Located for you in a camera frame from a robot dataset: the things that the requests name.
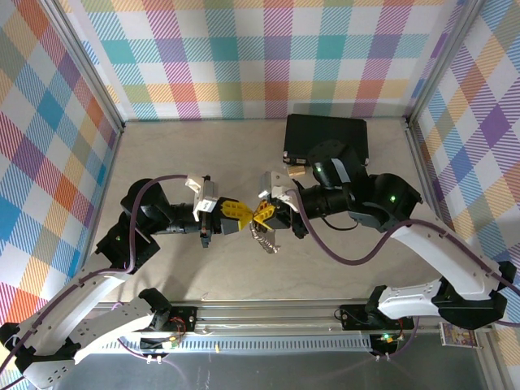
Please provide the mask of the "aluminium corner post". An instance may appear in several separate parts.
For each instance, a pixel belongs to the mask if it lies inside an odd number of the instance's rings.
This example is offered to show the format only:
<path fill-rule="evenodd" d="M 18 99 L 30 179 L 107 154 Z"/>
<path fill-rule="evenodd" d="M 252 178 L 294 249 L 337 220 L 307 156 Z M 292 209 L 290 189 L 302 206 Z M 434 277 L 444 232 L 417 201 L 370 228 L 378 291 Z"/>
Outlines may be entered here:
<path fill-rule="evenodd" d="M 98 99 L 103 113 L 107 116 L 110 123 L 118 129 L 119 133 L 123 133 L 125 129 L 124 119 L 117 110 L 116 105 L 112 102 L 108 90 L 102 83 L 102 78 L 98 75 L 59 0 L 38 0 L 38 2 L 57 30 L 58 36 L 63 41 L 67 52 L 91 88 L 94 97 Z"/>
<path fill-rule="evenodd" d="M 405 112 L 410 128 L 431 100 L 486 1 L 446 0 L 446 11 L 441 12 L 432 31 L 431 43 L 425 47 L 428 57 Z"/>

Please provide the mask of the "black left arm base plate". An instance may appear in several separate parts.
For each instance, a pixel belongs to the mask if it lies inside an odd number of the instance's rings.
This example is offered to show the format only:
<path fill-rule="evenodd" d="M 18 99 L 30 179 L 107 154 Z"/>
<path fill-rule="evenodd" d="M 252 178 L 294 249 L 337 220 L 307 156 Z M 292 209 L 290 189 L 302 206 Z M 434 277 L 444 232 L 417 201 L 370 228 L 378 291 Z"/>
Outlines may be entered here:
<path fill-rule="evenodd" d="M 162 332 L 193 332 L 197 323 L 196 306 L 172 306 L 159 328 Z"/>

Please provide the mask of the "aluminium side rail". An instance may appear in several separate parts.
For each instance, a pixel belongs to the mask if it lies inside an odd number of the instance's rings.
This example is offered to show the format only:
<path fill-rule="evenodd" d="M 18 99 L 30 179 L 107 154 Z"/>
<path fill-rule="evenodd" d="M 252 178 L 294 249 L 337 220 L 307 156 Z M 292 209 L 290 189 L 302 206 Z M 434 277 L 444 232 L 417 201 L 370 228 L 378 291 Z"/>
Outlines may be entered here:
<path fill-rule="evenodd" d="M 414 207 L 412 219 L 427 222 L 415 223 L 395 233 L 395 239 L 408 246 L 430 266 L 437 270 L 457 291 L 466 298 L 484 294 L 486 272 L 478 264 L 479 255 L 448 227 L 440 217 L 426 160 L 423 157 L 414 132 L 405 129 L 412 158 L 418 172 L 423 201 Z"/>

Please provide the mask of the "colourful picture card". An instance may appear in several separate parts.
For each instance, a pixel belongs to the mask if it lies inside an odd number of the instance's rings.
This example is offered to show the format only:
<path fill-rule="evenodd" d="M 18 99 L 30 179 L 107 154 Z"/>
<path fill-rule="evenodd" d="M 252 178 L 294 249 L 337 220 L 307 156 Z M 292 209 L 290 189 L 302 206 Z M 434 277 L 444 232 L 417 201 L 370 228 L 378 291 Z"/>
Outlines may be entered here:
<path fill-rule="evenodd" d="M 467 330 L 444 322 L 439 323 L 439 330 L 442 346 L 480 349 L 474 330 Z"/>

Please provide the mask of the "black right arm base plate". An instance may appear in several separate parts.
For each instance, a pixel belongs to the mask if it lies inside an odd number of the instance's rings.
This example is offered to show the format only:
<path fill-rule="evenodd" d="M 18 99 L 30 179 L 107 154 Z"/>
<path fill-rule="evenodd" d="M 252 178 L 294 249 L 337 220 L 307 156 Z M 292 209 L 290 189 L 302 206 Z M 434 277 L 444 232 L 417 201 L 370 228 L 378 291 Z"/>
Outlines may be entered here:
<path fill-rule="evenodd" d="M 334 318 L 340 321 L 344 331 L 368 331 L 368 330 L 412 330 L 414 321 L 404 317 L 390 319 L 382 314 L 368 314 L 365 306 L 361 304 L 341 305 L 334 311 Z"/>

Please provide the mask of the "black hard case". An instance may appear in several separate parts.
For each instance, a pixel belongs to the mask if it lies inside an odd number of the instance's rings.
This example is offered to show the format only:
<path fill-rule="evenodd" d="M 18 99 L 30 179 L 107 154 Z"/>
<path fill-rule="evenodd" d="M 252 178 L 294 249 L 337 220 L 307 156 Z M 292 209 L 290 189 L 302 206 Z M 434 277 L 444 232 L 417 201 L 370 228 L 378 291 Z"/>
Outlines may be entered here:
<path fill-rule="evenodd" d="M 324 141 L 350 145 L 362 165 L 369 162 L 366 121 L 320 115 L 290 114 L 287 117 L 283 162 L 289 166 L 309 166 L 307 156 Z"/>

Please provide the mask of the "small black controller board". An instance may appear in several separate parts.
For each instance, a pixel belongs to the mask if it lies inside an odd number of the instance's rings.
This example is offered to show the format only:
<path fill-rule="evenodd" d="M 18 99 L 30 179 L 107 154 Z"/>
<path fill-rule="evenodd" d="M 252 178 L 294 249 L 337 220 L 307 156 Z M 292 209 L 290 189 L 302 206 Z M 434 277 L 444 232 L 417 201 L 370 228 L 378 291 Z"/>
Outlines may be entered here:
<path fill-rule="evenodd" d="M 141 338 L 139 341 L 140 349 L 175 349 L 180 344 L 178 336 L 168 336 L 162 338 Z"/>
<path fill-rule="evenodd" d="M 393 354 L 399 349 L 401 339 L 402 337 L 399 333 L 370 335 L 371 353 L 375 356 L 385 355 L 386 353 Z"/>

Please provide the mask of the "silver keyring plate with rings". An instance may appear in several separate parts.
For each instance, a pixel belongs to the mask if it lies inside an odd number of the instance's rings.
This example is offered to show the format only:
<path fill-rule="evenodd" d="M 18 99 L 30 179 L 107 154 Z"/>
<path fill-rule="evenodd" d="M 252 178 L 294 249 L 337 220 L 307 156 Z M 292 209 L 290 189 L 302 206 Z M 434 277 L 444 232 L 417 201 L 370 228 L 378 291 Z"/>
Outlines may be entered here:
<path fill-rule="evenodd" d="M 268 254 L 277 254 L 280 247 L 275 243 L 275 230 L 263 227 L 261 224 L 251 222 L 249 224 L 251 236 Z"/>

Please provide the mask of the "aluminium frame rail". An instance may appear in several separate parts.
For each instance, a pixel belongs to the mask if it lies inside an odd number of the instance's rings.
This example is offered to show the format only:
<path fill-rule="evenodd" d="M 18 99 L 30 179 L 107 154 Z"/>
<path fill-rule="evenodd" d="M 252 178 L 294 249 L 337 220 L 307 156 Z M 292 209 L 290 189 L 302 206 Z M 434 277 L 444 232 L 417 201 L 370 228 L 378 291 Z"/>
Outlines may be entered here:
<path fill-rule="evenodd" d="M 117 336 L 162 338 L 168 336 L 321 336 L 340 334 L 398 333 L 390 330 L 344 331 L 334 311 L 342 305 L 364 305 L 362 301 L 270 300 L 270 301 L 184 301 L 152 303 L 141 298 L 111 311 L 104 305 L 97 317 L 80 314 L 64 327 L 62 338 L 112 340 Z M 160 331 L 172 306 L 196 306 L 197 323 L 191 332 Z"/>

